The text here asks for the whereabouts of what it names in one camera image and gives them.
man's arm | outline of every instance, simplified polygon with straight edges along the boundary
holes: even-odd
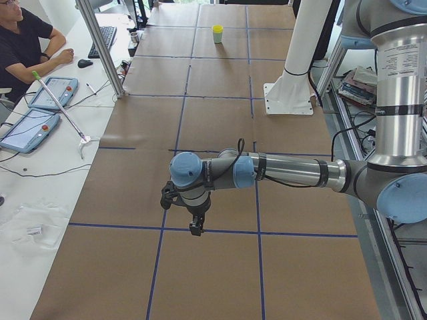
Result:
[[[40,77],[42,77],[54,70],[54,68],[56,68],[58,65],[72,62],[73,58],[73,49],[65,49],[62,50],[62,52],[57,57],[54,57],[44,63],[40,63],[28,68],[26,68],[26,66],[24,66],[22,63],[15,63],[14,65],[6,67],[6,71],[29,85],[35,80],[32,74],[33,71],[36,71]]]
[[[45,50],[46,55],[52,56],[54,55],[66,42],[65,36],[58,30],[53,28],[51,35],[49,36],[49,44]],[[48,60],[47,57],[41,56],[40,62],[46,62]]]

tablet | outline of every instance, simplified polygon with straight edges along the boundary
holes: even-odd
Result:
[[[77,91],[79,81],[76,78],[48,77],[45,84],[64,107]],[[54,100],[52,100],[51,96],[43,87],[39,88],[34,97],[28,103],[28,107],[45,110],[59,110]]]
[[[0,147],[30,153],[54,130],[59,120],[56,113],[32,108],[0,139]]]

computer mouse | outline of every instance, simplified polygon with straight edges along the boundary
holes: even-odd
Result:
[[[87,59],[80,59],[79,62],[77,62],[77,66],[79,68],[86,68],[92,64],[93,64],[92,60],[87,60]]]

white cylinder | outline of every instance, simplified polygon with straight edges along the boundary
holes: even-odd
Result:
[[[313,114],[306,72],[331,4],[332,0],[301,0],[285,70],[276,83],[264,85],[267,114]]]

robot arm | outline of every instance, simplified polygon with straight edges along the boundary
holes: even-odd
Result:
[[[378,48],[376,152],[368,161],[335,162],[245,153],[243,147],[226,149],[216,159],[181,153],[171,161],[172,181],[162,190],[161,205],[187,207],[193,215],[193,235],[203,232],[211,191],[250,187],[262,179],[296,184],[292,187],[329,187],[401,223],[427,218],[427,159],[420,152],[427,2],[346,0],[342,35],[350,49],[374,47],[373,43]]]

